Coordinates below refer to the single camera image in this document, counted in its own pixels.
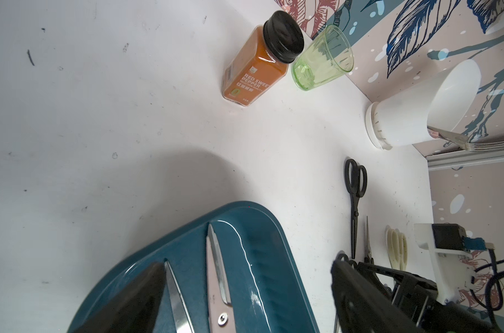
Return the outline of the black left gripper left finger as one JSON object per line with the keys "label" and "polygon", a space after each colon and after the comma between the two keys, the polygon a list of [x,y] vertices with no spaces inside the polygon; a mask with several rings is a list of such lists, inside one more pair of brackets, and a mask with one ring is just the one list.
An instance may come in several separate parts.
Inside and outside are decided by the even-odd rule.
{"label": "black left gripper left finger", "polygon": [[163,263],[153,263],[76,332],[153,332],[166,286]]}

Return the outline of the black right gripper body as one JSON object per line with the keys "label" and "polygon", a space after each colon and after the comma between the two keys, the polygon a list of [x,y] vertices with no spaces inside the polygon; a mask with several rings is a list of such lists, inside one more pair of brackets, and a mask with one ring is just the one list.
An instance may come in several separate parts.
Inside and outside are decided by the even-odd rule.
{"label": "black right gripper body", "polygon": [[454,302],[437,301],[437,285],[413,273],[366,262],[356,270],[387,302],[426,332],[496,332],[493,324],[467,312]]}

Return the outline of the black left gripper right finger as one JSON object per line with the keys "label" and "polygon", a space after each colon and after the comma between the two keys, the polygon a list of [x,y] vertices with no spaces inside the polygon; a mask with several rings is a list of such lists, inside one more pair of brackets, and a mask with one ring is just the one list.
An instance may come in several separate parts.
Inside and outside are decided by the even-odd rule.
{"label": "black left gripper right finger", "polygon": [[331,267],[332,295],[342,332],[422,332],[347,261]]}

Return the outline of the small grey scissors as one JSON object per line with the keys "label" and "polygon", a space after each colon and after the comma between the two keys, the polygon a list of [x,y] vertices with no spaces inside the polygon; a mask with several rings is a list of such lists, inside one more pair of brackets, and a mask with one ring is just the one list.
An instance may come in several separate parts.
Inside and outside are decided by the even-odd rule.
{"label": "small grey scissors", "polygon": [[368,264],[374,264],[374,258],[371,252],[371,239],[370,239],[370,229],[369,229],[369,218],[366,216],[365,219],[365,257],[364,262]]}

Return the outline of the pink handled scissors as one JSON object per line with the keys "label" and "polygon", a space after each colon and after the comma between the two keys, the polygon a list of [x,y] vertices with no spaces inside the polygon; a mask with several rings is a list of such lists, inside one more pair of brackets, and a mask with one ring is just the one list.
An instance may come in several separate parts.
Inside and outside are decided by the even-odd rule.
{"label": "pink handled scissors", "polygon": [[210,223],[206,236],[206,279],[210,332],[236,333],[235,315],[220,243]]}

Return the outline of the black scissors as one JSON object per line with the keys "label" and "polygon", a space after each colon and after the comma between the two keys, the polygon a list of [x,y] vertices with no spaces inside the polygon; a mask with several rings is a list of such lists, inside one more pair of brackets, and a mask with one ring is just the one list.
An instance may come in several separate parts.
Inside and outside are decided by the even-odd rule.
{"label": "black scissors", "polygon": [[356,258],[358,203],[367,191],[367,169],[354,159],[347,159],[344,165],[344,181],[351,200],[351,258]]}

